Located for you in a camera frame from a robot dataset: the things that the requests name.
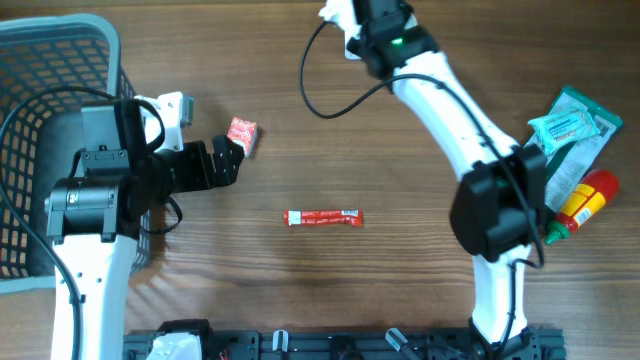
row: laundry basket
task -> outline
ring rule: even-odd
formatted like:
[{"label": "laundry basket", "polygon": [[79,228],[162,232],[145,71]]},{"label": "laundry basket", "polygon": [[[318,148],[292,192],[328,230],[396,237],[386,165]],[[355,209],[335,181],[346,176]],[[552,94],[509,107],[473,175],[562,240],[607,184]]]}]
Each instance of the laundry basket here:
[{"label": "laundry basket", "polygon": [[[91,14],[0,22],[0,119],[36,92],[60,85],[135,95],[120,67],[120,40],[113,26]],[[44,200],[68,176],[73,155],[84,147],[81,104],[100,98],[61,92],[34,100],[14,120],[2,146],[2,177],[11,201],[41,236]],[[0,205],[0,293],[54,287],[54,266]],[[149,228],[150,213],[142,223]],[[140,235],[132,272],[150,258],[149,235]]]}]

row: red bottle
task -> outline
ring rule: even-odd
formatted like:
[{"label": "red bottle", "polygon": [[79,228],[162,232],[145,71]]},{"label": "red bottle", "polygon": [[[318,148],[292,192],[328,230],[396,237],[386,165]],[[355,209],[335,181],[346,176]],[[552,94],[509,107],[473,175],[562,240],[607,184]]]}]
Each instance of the red bottle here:
[{"label": "red bottle", "polygon": [[593,170],[582,179],[547,227],[547,245],[568,238],[618,192],[618,179],[607,170]]}]

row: red candy bar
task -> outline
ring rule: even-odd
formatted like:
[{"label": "red candy bar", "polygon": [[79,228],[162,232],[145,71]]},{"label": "red candy bar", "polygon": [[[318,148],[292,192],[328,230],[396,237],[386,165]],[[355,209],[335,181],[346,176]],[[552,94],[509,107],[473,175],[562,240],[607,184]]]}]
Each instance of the red candy bar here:
[{"label": "red candy bar", "polygon": [[284,212],[284,223],[288,226],[302,225],[331,225],[350,224],[362,226],[362,211],[359,210],[329,210],[329,211],[296,211]]}]

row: wooden table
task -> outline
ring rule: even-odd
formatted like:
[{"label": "wooden table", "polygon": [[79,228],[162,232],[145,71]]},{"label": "wooden table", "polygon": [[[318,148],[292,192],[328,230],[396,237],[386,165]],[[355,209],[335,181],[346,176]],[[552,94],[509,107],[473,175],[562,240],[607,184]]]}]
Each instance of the wooden table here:
[{"label": "wooden table", "polygon": [[[151,265],[131,279],[127,331],[182,318],[264,331],[465,326],[473,273],[449,227],[455,177],[436,143],[384,91],[336,120],[314,117],[300,98],[298,63],[322,3],[28,7],[37,2],[1,17],[106,17],[138,93],[195,98],[187,140],[225,133],[233,116],[262,129],[235,185],[176,197],[185,220],[155,240]],[[519,141],[530,136],[526,121],[545,114],[565,84],[625,120],[597,161],[619,176],[618,198],[570,241],[547,247],[543,271],[527,271],[526,313],[532,324],[565,330],[571,359],[637,358],[640,6],[413,4],[469,93]],[[310,54],[306,84],[324,111],[375,83],[342,52],[342,34],[329,29]],[[283,210],[296,208],[358,208],[366,224],[285,227]],[[156,214],[156,225],[174,220]],[[47,358],[53,309],[53,291],[0,297],[0,359]]]}]

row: blue plastic packet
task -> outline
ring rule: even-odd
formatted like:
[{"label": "blue plastic packet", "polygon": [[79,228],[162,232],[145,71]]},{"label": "blue plastic packet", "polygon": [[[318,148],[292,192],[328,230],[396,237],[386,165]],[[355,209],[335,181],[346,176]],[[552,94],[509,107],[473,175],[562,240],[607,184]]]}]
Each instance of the blue plastic packet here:
[{"label": "blue plastic packet", "polygon": [[545,155],[553,154],[568,143],[600,134],[591,115],[577,107],[530,120],[528,124],[533,127]]}]

